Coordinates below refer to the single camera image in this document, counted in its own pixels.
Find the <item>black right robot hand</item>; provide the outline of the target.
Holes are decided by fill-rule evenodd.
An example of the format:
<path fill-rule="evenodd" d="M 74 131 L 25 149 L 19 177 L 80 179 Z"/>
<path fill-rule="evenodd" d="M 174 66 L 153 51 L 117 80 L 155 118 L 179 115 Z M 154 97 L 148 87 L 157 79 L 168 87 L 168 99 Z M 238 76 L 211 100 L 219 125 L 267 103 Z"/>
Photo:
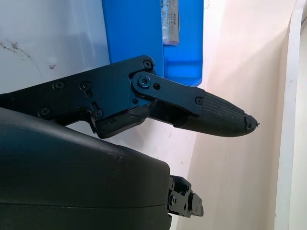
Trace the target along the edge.
<path fill-rule="evenodd" d="M 3 230 L 168 230 L 203 216 L 167 163 L 106 142 L 151 118 L 239 137 L 257 120 L 203 89 L 156 75 L 143 55 L 0 96 Z"/>

